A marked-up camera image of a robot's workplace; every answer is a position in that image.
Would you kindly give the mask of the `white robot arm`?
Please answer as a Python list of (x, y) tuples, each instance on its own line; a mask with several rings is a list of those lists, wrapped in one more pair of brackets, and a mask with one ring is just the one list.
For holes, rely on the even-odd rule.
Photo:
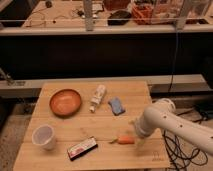
[(133, 121), (136, 135), (146, 138), (157, 128), (162, 128), (213, 156), (213, 129), (183, 119), (174, 114), (175, 110), (174, 102), (168, 98), (148, 105)]

